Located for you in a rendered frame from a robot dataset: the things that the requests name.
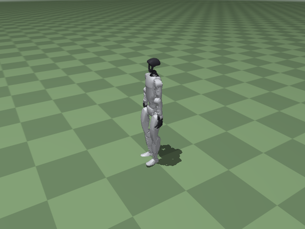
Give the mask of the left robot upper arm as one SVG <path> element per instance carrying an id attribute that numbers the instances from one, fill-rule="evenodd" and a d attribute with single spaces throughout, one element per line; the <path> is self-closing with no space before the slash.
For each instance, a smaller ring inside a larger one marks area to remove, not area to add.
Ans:
<path id="1" fill-rule="evenodd" d="M 154 100 L 154 103 L 158 104 L 158 100 L 162 99 L 162 87 L 163 87 L 162 81 L 159 79 L 155 79 L 154 87 L 155 87 L 156 96 L 157 96 L 157 98 L 155 98 L 155 100 Z"/>

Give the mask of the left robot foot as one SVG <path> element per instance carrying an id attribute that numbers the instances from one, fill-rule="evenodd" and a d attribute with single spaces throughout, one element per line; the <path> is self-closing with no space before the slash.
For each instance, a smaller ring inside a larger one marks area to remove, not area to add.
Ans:
<path id="1" fill-rule="evenodd" d="M 152 166 L 152 165 L 156 164 L 157 162 L 159 162 L 158 158 L 157 158 L 157 160 L 151 159 L 150 161 L 146 162 L 146 165 Z"/>

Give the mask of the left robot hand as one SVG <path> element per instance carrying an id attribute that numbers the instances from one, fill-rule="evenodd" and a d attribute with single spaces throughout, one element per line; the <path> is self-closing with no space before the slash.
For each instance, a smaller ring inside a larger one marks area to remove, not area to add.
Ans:
<path id="1" fill-rule="evenodd" d="M 160 117 L 158 116 L 158 117 L 157 117 L 157 120 L 158 120 L 158 124 L 157 124 L 154 128 L 157 127 L 157 129 L 158 129 L 158 128 L 160 128 L 160 127 L 163 125 L 163 118 L 160 119 Z"/>

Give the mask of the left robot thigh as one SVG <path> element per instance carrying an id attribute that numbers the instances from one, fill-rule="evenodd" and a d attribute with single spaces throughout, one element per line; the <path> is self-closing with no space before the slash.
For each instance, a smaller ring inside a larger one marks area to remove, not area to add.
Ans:
<path id="1" fill-rule="evenodd" d="M 154 141 L 154 143 L 156 143 L 157 138 L 159 137 L 158 136 L 159 128 L 158 129 L 157 129 L 157 127 L 154 128 L 157 125 L 157 123 L 158 123 L 157 112 L 154 112 L 154 115 L 152 116 L 151 122 L 150 122 L 150 136 L 151 136 L 152 141 Z"/>

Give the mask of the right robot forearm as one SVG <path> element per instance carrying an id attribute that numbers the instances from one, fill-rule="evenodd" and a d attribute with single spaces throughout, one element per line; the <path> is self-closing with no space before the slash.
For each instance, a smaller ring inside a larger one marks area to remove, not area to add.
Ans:
<path id="1" fill-rule="evenodd" d="M 145 103 L 145 106 L 148 105 L 148 100 L 146 98 L 146 93 L 144 92 L 144 97 L 143 97 L 143 103 Z"/>

